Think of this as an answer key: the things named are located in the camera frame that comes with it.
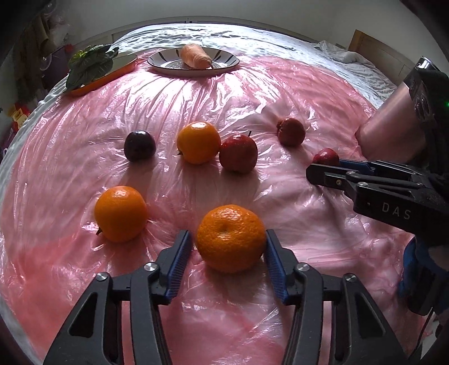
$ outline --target tangerine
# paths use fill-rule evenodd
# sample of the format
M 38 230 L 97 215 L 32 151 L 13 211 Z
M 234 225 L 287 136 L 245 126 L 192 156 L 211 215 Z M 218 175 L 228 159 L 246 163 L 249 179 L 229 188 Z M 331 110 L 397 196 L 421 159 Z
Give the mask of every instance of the tangerine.
M 266 247 L 261 219 L 238 205 L 223 205 L 207 213 L 197 232 L 196 247 L 207 265 L 234 273 L 255 265 Z
M 136 237 L 145 228 L 148 210 L 136 189 L 116 186 L 100 195 L 94 215 L 105 237 L 119 243 Z
M 212 160 L 218 154 L 221 139 L 212 124 L 195 122 L 185 126 L 178 133 L 176 146 L 187 162 L 200 165 Z

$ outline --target small red apple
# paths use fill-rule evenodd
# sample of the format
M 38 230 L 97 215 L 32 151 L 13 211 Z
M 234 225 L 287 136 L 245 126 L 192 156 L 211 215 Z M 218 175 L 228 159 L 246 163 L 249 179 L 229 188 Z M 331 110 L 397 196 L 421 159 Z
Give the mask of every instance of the small red apple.
M 257 145 L 244 134 L 234 134 L 224 140 L 220 148 L 220 163 L 227 171 L 247 174 L 257 162 Z
M 298 147 L 306 137 L 303 124 L 295 118 L 285 118 L 277 123 L 277 138 L 281 145 Z
M 312 160 L 313 164 L 340 166 L 340 158 L 332 148 L 323 148 Z

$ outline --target orange tray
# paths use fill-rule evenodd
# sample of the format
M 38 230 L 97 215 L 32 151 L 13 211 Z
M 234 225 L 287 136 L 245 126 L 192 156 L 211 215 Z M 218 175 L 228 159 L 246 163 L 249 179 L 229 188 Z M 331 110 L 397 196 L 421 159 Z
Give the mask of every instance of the orange tray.
M 114 65 L 112 70 L 103 77 L 100 77 L 98 80 L 91 82 L 85 86 L 81 86 L 78 89 L 72 90 L 68 93 L 70 96 L 78 97 L 86 95 L 93 90 L 96 90 L 112 80 L 118 79 L 123 75 L 134 71 L 134 68 L 137 64 L 137 56 L 135 54 L 128 54 L 126 56 L 114 58 Z

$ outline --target carrot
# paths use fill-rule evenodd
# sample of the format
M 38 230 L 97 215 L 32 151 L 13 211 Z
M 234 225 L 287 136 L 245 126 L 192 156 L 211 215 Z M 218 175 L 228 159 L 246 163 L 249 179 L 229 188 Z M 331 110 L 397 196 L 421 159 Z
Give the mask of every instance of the carrot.
M 182 47 L 181 59 L 184 63 L 198 70 L 206 70 L 212 66 L 212 58 L 210 58 L 200 45 L 190 44 Z

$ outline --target pink cylinder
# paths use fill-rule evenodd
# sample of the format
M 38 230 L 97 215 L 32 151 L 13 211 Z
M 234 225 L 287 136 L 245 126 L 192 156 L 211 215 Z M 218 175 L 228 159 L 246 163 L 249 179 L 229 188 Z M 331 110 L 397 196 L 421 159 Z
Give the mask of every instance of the pink cylinder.
M 405 83 L 359 127 L 356 138 L 368 160 L 407 163 L 425 148 L 424 132 Z

